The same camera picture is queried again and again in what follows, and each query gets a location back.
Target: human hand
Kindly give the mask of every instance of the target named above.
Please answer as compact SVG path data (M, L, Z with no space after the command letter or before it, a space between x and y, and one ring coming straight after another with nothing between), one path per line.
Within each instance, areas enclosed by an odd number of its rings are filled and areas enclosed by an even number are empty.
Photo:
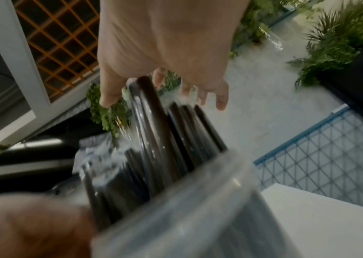
M45 196L0 196L1 258L86 258L90 211Z
M159 87L167 69L179 74L180 93L209 92L216 107L228 102L223 79L234 31L249 0L101 0L98 61L100 104L116 103L128 78L153 73Z

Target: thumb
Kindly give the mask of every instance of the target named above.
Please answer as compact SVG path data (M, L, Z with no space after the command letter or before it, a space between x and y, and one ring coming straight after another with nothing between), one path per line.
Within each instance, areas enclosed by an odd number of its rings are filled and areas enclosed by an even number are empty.
M100 100L99 104L108 108L116 104L122 96L122 88L127 79L121 77L113 69L106 69L100 65Z

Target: orange grid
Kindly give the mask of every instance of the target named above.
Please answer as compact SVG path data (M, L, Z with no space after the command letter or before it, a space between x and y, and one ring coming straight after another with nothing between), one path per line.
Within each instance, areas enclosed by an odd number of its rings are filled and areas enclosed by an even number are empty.
M94 74L99 0L12 0L51 102Z

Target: concrete floor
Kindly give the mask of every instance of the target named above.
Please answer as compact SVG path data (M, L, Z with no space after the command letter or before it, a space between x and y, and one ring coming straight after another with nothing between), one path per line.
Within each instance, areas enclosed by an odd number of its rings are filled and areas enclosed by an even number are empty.
M337 0L326 0L330 6ZM304 17L288 17L272 29L278 50L267 40L261 46L243 46L230 60L225 78L230 86L227 109L215 108L211 94L203 108L230 148L253 161L327 117L342 102L321 86L295 90L297 69L286 64L306 55Z

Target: white frame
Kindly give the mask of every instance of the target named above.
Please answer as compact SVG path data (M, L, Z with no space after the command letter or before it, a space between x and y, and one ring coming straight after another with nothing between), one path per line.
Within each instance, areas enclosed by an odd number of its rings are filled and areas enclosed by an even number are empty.
M0 54L31 108L0 131L1 144L15 144L35 132L83 100L90 83L99 79L97 72L51 103L11 0L0 0Z

